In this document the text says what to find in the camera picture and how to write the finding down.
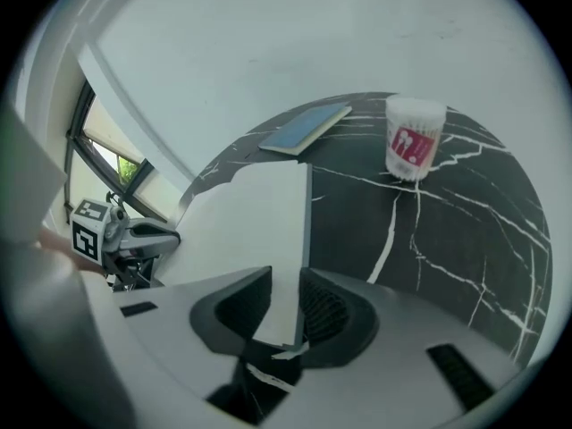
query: sticker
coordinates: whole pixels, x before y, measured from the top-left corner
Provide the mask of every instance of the sticker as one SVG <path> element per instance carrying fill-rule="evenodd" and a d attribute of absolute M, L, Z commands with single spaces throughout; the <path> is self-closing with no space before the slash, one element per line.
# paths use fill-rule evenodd
<path fill-rule="evenodd" d="M 72 245 L 78 253 L 89 259 L 99 261 L 97 234 L 75 222 L 71 223 Z"/>
<path fill-rule="evenodd" d="M 78 216 L 83 216 L 94 221 L 103 221 L 105 213 L 107 212 L 107 206 L 102 206 L 89 202 L 89 200 L 83 200 L 75 210 L 75 214 Z"/>
<path fill-rule="evenodd" d="M 391 149 L 404 161 L 419 167 L 431 153 L 434 142 L 434 139 L 401 127 L 393 137 Z"/>

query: book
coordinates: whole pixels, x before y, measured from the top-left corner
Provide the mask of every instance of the book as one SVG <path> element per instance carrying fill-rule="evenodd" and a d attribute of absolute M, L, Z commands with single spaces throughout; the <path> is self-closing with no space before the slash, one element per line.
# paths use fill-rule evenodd
<path fill-rule="evenodd" d="M 196 196 L 181 218 L 181 244 L 157 268 L 165 286 L 272 267 L 271 303 L 254 340 L 302 343 L 299 272 L 309 264 L 312 169 L 298 161 L 247 165 Z"/>
<path fill-rule="evenodd" d="M 297 156 L 351 111 L 351 106 L 347 104 L 346 102 L 309 108 L 285 123 L 258 147 Z"/>

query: blue notebook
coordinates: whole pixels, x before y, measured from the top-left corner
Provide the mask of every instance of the blue notebook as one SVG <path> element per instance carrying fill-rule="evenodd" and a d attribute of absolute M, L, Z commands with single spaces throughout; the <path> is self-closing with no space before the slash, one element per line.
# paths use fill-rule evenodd
<path fill-rule="evenodd" d="M 347 102 L 310 108 L 285 123 L 258 147 L 297 156 L 350 111 Z"/>

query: window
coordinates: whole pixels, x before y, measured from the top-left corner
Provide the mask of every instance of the window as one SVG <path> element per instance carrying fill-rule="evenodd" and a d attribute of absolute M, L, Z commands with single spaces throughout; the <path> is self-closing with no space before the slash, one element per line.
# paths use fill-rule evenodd
<path fill-rule="evenodd" d="M 68 222 L 83 198 L 105 201 L 109 193 L 116 194 L 130 217 L 166 222 L 182 193 L 130 142 L 87 82 L 66 137 L 64 206 Z"/>

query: cotton swab container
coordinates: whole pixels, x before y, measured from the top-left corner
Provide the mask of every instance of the cotton swab container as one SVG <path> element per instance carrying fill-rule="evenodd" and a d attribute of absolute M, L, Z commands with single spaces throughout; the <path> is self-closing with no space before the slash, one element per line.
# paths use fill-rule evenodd
<path fill-rule="evenodd" d="M 404 96 L 388 97 L 385 106 L 387 170 L 400 180 L 421 181 L 435 158 L 447 107 Z"/>

